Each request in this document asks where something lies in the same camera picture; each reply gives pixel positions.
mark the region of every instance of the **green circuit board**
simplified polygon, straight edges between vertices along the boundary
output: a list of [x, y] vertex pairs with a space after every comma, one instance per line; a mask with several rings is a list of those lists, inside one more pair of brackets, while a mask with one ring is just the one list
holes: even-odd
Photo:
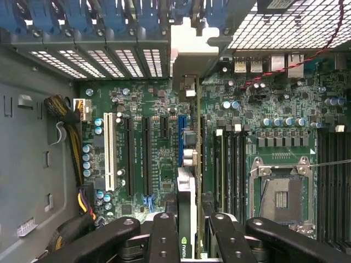
[[[345, 118], [346, 104], [338, 107], [331, 107], [325, 104], [325, 100], [331, 97], [345, 98], [345, 86], [350, 83], [351, 75], [348, 72], [331, 73], [319, 75], [316, 73], [306, 73], [301, 87], [292, 87], [296, 80], [291, 79], [264, 79], [265, 88], [259, 94], [258, 100], [252, 100], [250, 89], [244, 92], [240, 87], [247, 79], [252, 78], [249, 74], [234, 75], [235, 91], [227, 90], [225, 84], [233, 76], [214, 74], [202, 83], [201, 115], [203, 118], [203, 190], [219, 195], [223, 192], [218, 188], [216, 181], [216, 152], [213, 145], [216, 141], [217, 130], [224, 133], [236, 133], [235, 126], [240, 124], [245, 130], [244, 159], [245, 168], [241, 179], [228, 177], [228, 185], [233, 185], [233, 180], [241, 180], [245, 193], [244, 206], [240, 209], [239, 203], [234, 207], [234, 203], [229, 202], [229, 207], [218, 208], [222, 211], [237, 214], [241, 213], [243, 219], [252, 216], [263, 215], [285, 225], [298, 227], [308, 225], [308, 235], [314, 235], [310, 231], [314, 229], [316, 222], [316, 172], [307, 177], [301, 174], [291, 173], [290, 170], [275, 170], [272, 172], [270, 180], [256, 178], [250, 188], [250, 177], [252, 176], [253, 164], [260, 158], [265, 165], [296, 165], [302, 158], [307, 158], [310, 163], [316, 163], [317, 145], [316, 129], [311, 127], [311, 123], [320, 122], [323, 126], [334, 125], [347, 121]], [[145, 220], [151, 212], [150, 207], [145, 203], [143, 197], [143, 118], [150, 118], [151, 125], [151, 173], [152, 192], [154, 202], [152, 211], [163, 211], [167, 196], [177, 191], [176, 169], [179, 166], [179, 134], [178, 116], [186, 116], [189, 123], [193, 114], [190, 103], [179, 103], [178, 96], [172, 91], [171, 81], [105, 81], [105, 82], [83, 82], [79, 84], [81, 98], [90, 99], [93, 105], [92, 123], [83, 124], [83, 144], [93, 146], [93, 170], [92, 176], [85, 178], [86, 182], [94, 182], [95, 189], [101, 190], [104, 182], [104, 143], [103, 135], [94, 132], [94, 120], [102, 118], [105, 112], [121, 112], [123, 117], [133, 119], [134, 129], [134, 192], [130, 196], [126, 191], [126, 182], [122, 176], [118, 179], [118, 187], [112, 193], [112, 208], [106, 209], [104, 205], [98, 206], [98, 214], [104, 216], [107, 221], [111, 221], [122, 215], [129, 215]], [[319, 87], [326, 87], [326, 91], [321, 93]], [[93, 95], [87, 96], [86, 90], [92, 89]], [[282, 100], [281, 96], [288, 94], [289, 99]], [[224, 102], [238, 102], [239, 108], [232, 107], [225, 109]], [[167, 117], [167, 135], [162, 133], [160, 121], [162, 117]], [[273, 127], [263, 127], [264, 119], [280, 120], [292, 118], [293, 123], [289, 126], [279, 125]], [[302, 126], [297, 126], [295, 120], [301, 118], [304, 121]], [[125, 154], [128, 143], [124, 125], [117, 124], [117, 167], [125, 168], [127, 156]], [[228, 139], [229, 145], [234, 140]], [[234, 158], [237, 149], [227, 154], [230, 159]], [[287, 175], [288, 181], [284, 181], [282, 176]], [[298, 201], [292, 208], [297, 208], [301, 212], [296, 215], [292, 209], [285, 209], [284, 202], [290, 200], [291, 192], [298, 192]], [[281, 202], [275, 203], [270, 198], [281, 198]], [[267, 210], [274, 210], [275, 213], [266, 213]]]

